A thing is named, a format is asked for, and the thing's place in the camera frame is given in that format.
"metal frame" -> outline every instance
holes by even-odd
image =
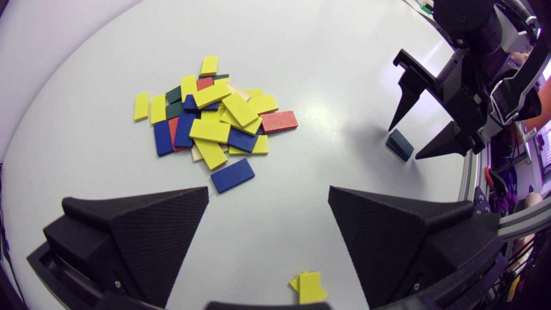
[[[469,151],[463,162],[463,177],[458,201],[472,200],[476,186],[484,191],[486,179],[483,167],[490,165],[490,149],[473,154]],[[522,238],[551,226],[551,197],[542,202],[499,220],[498,236],[504,241]]]

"wooden block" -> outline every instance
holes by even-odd
[[[190,138],[193,121],[195,121],[195,113],[182,113],[178,117],[178,127],[174,139],[176,147],[191,147],[193,145],[193,141]]]
[[[229,78],[229,77],[230,77],[229,74],[219,74],[219,75],[217,75],[217,76],[213,76],[213,77],[212,77],[212,80],[213,80],[213,81],[216,81],[217,79],[223,79],[223,78]]]
[[[230,155],[265,155],[268,154],[268,136],[267,135],[258,135],[254,148],[252,152],[247,153],[233,146],[229,147]]]
[[[303,271],[300,274],[307,274],[307,271]],[[299,292],[299,276],[294,277],[290,282],[289,285],[298,293]]]
[[[197,82],[194,76],[187,76],[180,79],[180,91],[182,98],[186,95],[197,93]]]
[[[134,121],[141,121],[149,117],[149,93],[141,93],[134,101]]]
[[[239,93],[239,95],[243,98],[244,101],[249,101],[251,99],[251,95],[247,94],[244,90],[241,90],[233,84],[230,83],[230,81],[226,81],[226,84],[228,85],[228,88],[230,89],[230,92],[233,93]]]
[[[230,83],[230,82],[231,82],[230,78],[220,78],[220,79],[213,80],[214,85]]]
[[[264,133],[293,129],[298,126],[299,124],[296,122],[293,111],[262,114],[262,129]]]
[[[228,161],[228,158],[220,148],[220,145],[216,142],[194,140],[197,149],[201,153],[201,156],[207,163],[210,170],[220,167],[223,163]]]
[[[262,117],[259,117],[256,121],[252,122],[248,126],[241,127],[239,125],[239,123],[237,123],[235,118],[228,111],[226,111],[226,112],[224,112],[224,114],[222,114],[222,117],[220,118],[220,121],[224,122],[224,123],[227,123],[227,124],[230,124],[231,127],[235,128],[235,129],[239,129],[241,131],[244,131],[244,132],[248,133],[251,136],[254,136],[258,132],[258,128],[260,127],[260,124],[262,123]]]
[[[321,287],[321,274],[308,272],[299,275],[299,304],[322,302],[327,292]]]
[[[166,119],[170,120],[183,113],[182,103],[177,101],[166,106]]]
[[[226,110],[231,113],[241,127],[249,125],[258,118],[258,115],[237,93],[227,96],[222,100],[222,102],[224,103]]]
[[[182,102],[182,91],[180,89],[180,86],[166,93],[166,100],[169,102],[169,104],[172,104],[176,101]]]
[[[155,146],[157,156],[165,156],[172,153],[172,139],[170,137],[170,127],[167,120],[163,120],[153,125],[153,134],[155,135]]]
[[[258,136],[256,135],[251,136],[245,132],[232,128],[230,129],[230,135],[228,137],[228,145],[250,153],[255,147],[257,139]]]
[[[397,129],[388,136],[386,145],[394,154],[398,155],[405,162],[408,161],[413,154],[413,146]]]
[[[227,153],[229,151],[228,145],[220,144],[220,148],[222,149],[222,152]],[[191,147],[191,158],[194,162],[202,161],[203,156],[201,155],[201,152],[199,152],[199,149],[196,145],[193,145]]]
[[[249,106],[256,114],[274,112],[279,109],[274,95],[254,97],[249,100]]]
[[[223,193],[255,177],[246,158],[210,175],[218,193]]]
[[[151,99],[151,124],[166,120],[165,95],[155,96]]]
[[[263,89],[245,89],[244,91],[251,95],[251,98],[264,96]]]
[[[197,91],[203,90],[209,86],[214,85],[212,78],[202,78],[197,80]]]
[[[201,76],[215,76],[218,68],[218,56],[208,56],[203,59]]]
[[[219,122],[222,115],[226,112],[226,107],[221,106],[216,111],[202,111],[201,119],[206,121]]]
[[[199,109],[202,109],[213,102],[220,101],[222,98],[229,94],[230,90],[228,89],[228,86],[219,84],[212,85],[198,91],[197,93],[193,94],[193,98],[195,99],[197,107]]]
[[[191,147],[191,158],[193,159],[194,162],[203,160],[203,156],[201,155],[201,152],[199,152],[197,145],[193,145]]]
[[[230,135],[230,128],[229,124],[222,122],[195,119],[191,126],[190,138],[227,143]]]
[[[174,146],[174,139],[176,138],[176,128],[178,127],[178,116],[174,119],[169,120],[169,129],[170,129],[170,139],[172,142],[172,150],[174,152],[179,152],[183,150],[183,147],[175,147]]]
[[[211,103],[205,106],[203,109],[199,109],[195,103],[193,95],[187,95],[183,101],[182,109],[185,112],[201,112],[201,111],[218,111],[218,106],[220,102]]]

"blue block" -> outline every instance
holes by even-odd
[[[218,104],[219,103],[220,103],[220,101],[216,101],[215,103],[211,103],[211,104],[205,106],[200,111],[218,111]]]
[[[409,160],[413,153],[413,146],[397,129],[388,136],[386,146],[405,162]]]
[[[187,95],[182,104],[182,109],[185,112],[199,112],[199,111],[218,111],[219,102],[211,103],[205,106],[203,109],[199,110],[197,104],[195,103],[195,98],[193,95]]]
[[[175,147],[191,147],[193,140],[190,138],[191,125],[195,119],[195,113],[181,113],[178,118],[176,135],[174,137]]]
[[[255,147],[257,139],[258,135],[251,136],[246,132],[242,132],[232,127],[230,129],[230,136],[228,137],[228,145],[250,153]]]
[[[210,175],[220,194],[254,177],[255,173],[246,158]]]
[[[157,146],[157,155],[161,157],[172,153],[174,149],[172,149],[169,121],[165,120],[153,125],[153,132],[155,133],[155,145]]]

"pile of blocks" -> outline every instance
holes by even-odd
[[[218,57],[205,57],[198,79],[187,76],[180,86],[151,99],[136,96],[134,121],[148,117],[153,125],[157,155],[191,150],[193,161],[215,170],[230,155],[268,154],[268,134],[298,126],[292,111],[275,112],[273,95],[261,89],[235,87],[228,74],[217,75]],[[247,159],[211,175],[219,193],[255,176]]]

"person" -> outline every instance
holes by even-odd
[[[522,209],[527,209],[539,202],[542,202],[543,201],[543,198],[540,194],[538,193],[535,193],[535,192],[532,192],[532,193],[529,193],[528,196],[526,196],[526,198],[524,199],[524,202],[522,203]],[[515,256],[515,255],[519,255],[521,254],[520,251],[521,249],[526,245],[528,244],[528,242],[530,242],[532,239],[534,238],[534,234],[530,234],[528,236],[525,236],[525,237],[522,237],[522,238],[519,238],[519,239],[516,239],[515,241],[513,241],[513,248],[512,248],[512,255]],[[525,255],[522,256],[521,259],[517,260],[517,262],[515,262],[512,266],[510,266],[509,268],[507,268],[507,272],[513,272],[515,271],[515,269],[517,269],[521,264],[523,264],[526,260],[528,260],[528,257],[530,256],[530,253],[532,253],[532,250],[529,250],[526,252]],[[519,274],[520,271],[522,269],[518,269],[515,271],[515,275]]]

